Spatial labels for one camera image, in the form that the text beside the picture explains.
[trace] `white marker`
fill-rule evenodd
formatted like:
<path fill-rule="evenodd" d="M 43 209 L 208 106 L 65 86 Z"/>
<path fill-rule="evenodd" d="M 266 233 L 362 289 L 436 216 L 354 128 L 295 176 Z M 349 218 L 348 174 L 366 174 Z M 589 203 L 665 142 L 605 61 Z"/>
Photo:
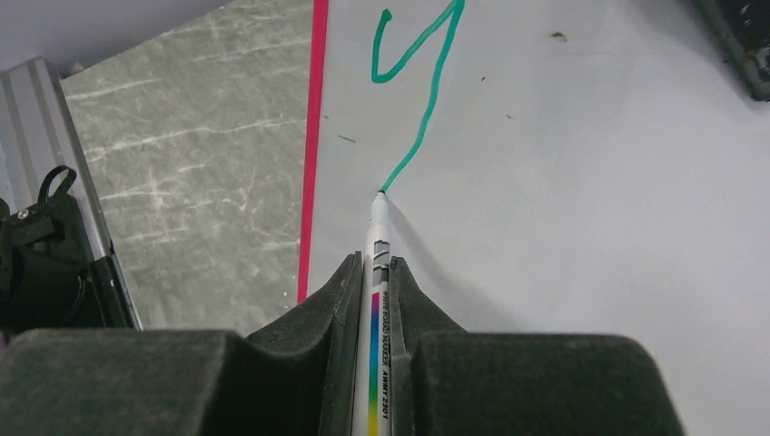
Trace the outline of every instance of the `white marker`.
<path fill-rule="evenodd" d="M 363 286 L 353 391 L 352 436 L 390 435 L 390 311 L 388 202 L 371 203 L 363 252 Z"/>

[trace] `red strip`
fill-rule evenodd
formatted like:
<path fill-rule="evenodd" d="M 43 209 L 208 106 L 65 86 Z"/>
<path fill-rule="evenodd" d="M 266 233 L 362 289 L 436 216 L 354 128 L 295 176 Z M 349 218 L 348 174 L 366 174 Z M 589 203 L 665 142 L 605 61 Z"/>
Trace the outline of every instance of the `red strip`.
<path fill-rule="evenodd" d="M 302 224 L 300 228 L 300 271 L 297 303 L 308 296 L 311 265 L 312 212 L 315 196 L 315 172 L 318 163 L 318 134 L 321 128 L 321 91 L 323 61 L 326 57 L 326 27 L 329 0 L 314 0 L 311 39 L 311 77 L 308 91 L 308 125 L 305 139 L 305 178 L 302 185 Z"/>

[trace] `black loop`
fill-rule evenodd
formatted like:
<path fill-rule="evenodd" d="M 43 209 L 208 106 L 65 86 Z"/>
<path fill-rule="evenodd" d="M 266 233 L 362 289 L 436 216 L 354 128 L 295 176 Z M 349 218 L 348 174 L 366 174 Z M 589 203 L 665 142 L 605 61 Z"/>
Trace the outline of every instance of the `black loop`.
<path fill-rule="evenodd" d="M 57 175 L 65 171 L 67 171 L 67 175 L 64 177 L 64 180 L 62 180 L 62 182 L 59 184 L 59 187 L 56 188 L 54 194 L 49 196 L 48 192 L 51 190 L 51 183 L 54 182 L 54 179 Z M 43 208 L 49 203 L 54 203 L 63 194 L 66 194 L 67 191 L 73 187 L 76 178 L 77 172 L 67 165 L 59 165 L 51 170 L 40 184 L 40 192 L 37 195 L 38 207 Z"/>

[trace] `green drawn line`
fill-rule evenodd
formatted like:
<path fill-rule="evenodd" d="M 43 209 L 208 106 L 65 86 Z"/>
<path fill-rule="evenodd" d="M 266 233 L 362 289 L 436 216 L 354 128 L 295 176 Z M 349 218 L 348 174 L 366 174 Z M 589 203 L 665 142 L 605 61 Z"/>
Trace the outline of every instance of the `green drawn line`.
<path fill-rule="evenodd" d="M 447 18 L 451 16 L 449 20 L 449 28 L 447 29 L 447 37 L 444 38 L 444 45 L 441 47 L 439 53 L 439 59 L 436 61 L 436 68 L 433 69 L 433 78 L 430 81 L 430 95 L 428 97 L 428 107 L 425 108 L 425 113 L 420 120 L 420 128 L 417 131 L 417 137 L 414 140 L 414 144 L 411 146 L 409 152 L 401 162 L 396 166 L 388 180 L 380 188 L 383 192 L 390 188 L 390 185 L 399 176 L 401 170 L 409 164 L 411 158 L 417 153 L 422 145 L 422 140 L 425 138 L 425 130 L 428 128 L 428 121 L 433 115 L 433 110 L 436 108 L 436 100 L 439 97 L 439 81 L 441 80 L 441 71 L 444 69 L 444 63 L 447 61 L 447 55 L 449 55 L 449 49 L 452 47 L 452 41 L 455 39 L 455 32 L 459 23 L 459 18 L 462 15 L 462 10 L 465 8 L 465 0 L 453 0 L 447 9 L 436 18 L 433 24 L 429 25 L 427 29 L 422 31 L 420 36 L 414 43 L 407 49 L 406 53 L 399 59 L 399 61 L 385 74 L 380 74 L 380 44 L 382 42 L 382 33 L 385 31 L 385 25 L 393 18 L 390 10 L 385 9 L 382 11 L 380 17 L 380 24 L 377 26 L 377 32 L 374 34 L 374 46 L 371 53 L 371 81 L 375 84 L 384 84 L 390 79 L 396 76 L 401 71 L 401 68 L 407 64 L 412 55 L 417 52 L 425 40 L 428 39 L 434 32 L 436 32 L 441 25 L 447 21 Z"/>

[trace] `marble surface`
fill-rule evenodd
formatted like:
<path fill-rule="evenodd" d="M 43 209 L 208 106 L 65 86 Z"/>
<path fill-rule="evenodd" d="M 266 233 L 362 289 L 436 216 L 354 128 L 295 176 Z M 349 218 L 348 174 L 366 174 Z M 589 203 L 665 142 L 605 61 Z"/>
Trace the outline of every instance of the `marble surface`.
<path fill-rule="evenodd" d="M 145 328 L 296 301 L 311 0 L 238 0 L 64 81 Z"/>

